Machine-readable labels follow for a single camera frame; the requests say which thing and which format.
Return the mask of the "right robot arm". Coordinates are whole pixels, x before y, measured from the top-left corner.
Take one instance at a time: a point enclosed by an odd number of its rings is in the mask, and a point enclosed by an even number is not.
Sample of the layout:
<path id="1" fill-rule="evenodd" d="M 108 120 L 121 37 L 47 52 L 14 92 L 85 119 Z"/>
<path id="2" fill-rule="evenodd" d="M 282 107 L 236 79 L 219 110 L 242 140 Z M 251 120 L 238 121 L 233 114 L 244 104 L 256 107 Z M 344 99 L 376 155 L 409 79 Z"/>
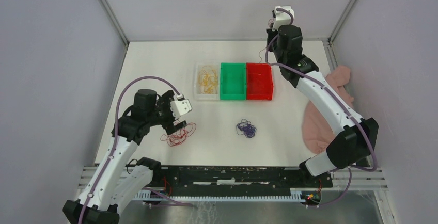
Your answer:
<path id="1" fill-rule="evenodd" d="M 371 156 L 377 169 L 374 151 L 379 125 L 374 118 L 364 119 L 354 111 L 329 85 L 318 66 L 303 54 L 302 32 L 294 25 L 268 28 L 266 52 L 272 52 L 281 75 L 313 103 L 328 122 L 335 137 L 325 151 L 300 163 L 299 182 L 311 187 L 319 175 L 356 166 L 356 162 Z"/>

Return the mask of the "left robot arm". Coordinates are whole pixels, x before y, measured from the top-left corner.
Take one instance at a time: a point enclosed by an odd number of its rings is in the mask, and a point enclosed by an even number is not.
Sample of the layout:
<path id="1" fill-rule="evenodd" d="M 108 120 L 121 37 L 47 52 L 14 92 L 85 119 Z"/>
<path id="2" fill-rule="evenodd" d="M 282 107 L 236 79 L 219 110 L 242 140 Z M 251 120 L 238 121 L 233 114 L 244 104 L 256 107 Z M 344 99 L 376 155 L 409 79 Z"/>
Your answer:
<path id="1" fill-rule="evenodd" d="M 157 186 L 162 181 L 161 163 L 142 157 L 132 172 L 121 179 L 129 159 L 143 138 L 154 126 L 168 134 L 186 127 L 180 117 L 191 112 L 192 106 L 183 95 L 172 90 L 158 95 L 141 89 L 118 118 L 112 130 L 110 146 L 94 175 L 76 200 L 66 201 L 62 211 L 70 223 L 119 223 L 122 212 L 146 185 Z"/>

